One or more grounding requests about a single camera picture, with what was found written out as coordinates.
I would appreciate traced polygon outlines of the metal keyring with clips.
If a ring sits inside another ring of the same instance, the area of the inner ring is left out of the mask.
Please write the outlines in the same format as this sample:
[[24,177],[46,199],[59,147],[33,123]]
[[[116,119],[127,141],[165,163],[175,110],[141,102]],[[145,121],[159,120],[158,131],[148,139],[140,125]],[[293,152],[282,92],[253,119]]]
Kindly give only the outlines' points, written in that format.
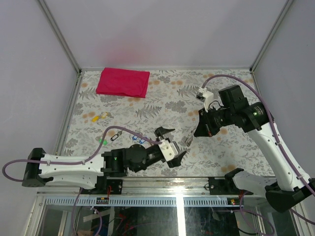
[[185,145],[187,147],[189,147],[191,145],[192,141],[193,141],[193,130],[188,134],[188,136],[185,140]]

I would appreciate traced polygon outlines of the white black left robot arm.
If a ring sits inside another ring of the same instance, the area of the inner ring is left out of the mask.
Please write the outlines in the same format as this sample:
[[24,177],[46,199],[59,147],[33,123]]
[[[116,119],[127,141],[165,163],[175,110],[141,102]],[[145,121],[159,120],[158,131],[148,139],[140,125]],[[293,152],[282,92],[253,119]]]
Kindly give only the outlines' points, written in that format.
[[164,137],[169,132],[170,129],[157,128],[157,139],[148,148],[133,144],[91,157],[51,155],[42,148],[34,148],[27,159],[22,186],[77,186],[102,194],[108,187],[107,177],[125,177],[128,171],[145,171],[159,161],[167,163],[169,168],[179,167],[186,152],[180,151],[175,141]]

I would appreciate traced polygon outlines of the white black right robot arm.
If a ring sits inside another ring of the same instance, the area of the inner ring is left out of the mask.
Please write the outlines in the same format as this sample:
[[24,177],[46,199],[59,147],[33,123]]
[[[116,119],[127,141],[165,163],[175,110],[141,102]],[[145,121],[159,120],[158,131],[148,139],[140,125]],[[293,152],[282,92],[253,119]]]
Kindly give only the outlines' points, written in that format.
[[212,137],[225,126],[241,128],[258,145],[274,172],[274,177],[252,175],[236,168],[224,176],[224,188],[230,194],[239,190],[264,197],[277,212],[285,212],[305,200],[315,188],[311,178],[293,157],[279,134],[273,118],[261,102],[249,104],[238,85],[219,91],[222,105],[211,107],[214,94],[200,87],[196,98],[204,103],[199,110],[195,137]]

